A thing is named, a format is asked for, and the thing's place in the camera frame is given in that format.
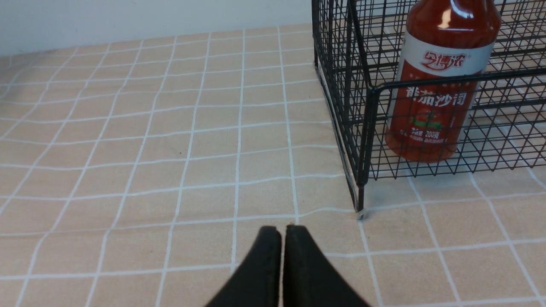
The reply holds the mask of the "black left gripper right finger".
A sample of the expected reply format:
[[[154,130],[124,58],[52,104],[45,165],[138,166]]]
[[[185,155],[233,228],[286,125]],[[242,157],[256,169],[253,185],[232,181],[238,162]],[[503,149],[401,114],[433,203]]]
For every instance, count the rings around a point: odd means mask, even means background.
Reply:
[[[301,225],[286,228],[282,288],[285,307],[369,306]]]

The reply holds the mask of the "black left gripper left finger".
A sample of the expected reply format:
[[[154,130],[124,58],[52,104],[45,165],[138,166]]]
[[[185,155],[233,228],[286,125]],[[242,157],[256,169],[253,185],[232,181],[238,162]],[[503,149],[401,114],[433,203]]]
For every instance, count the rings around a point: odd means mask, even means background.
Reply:
[[[282,236],[263,226],[237,270],[208,307],[276,307],[279,304]]]

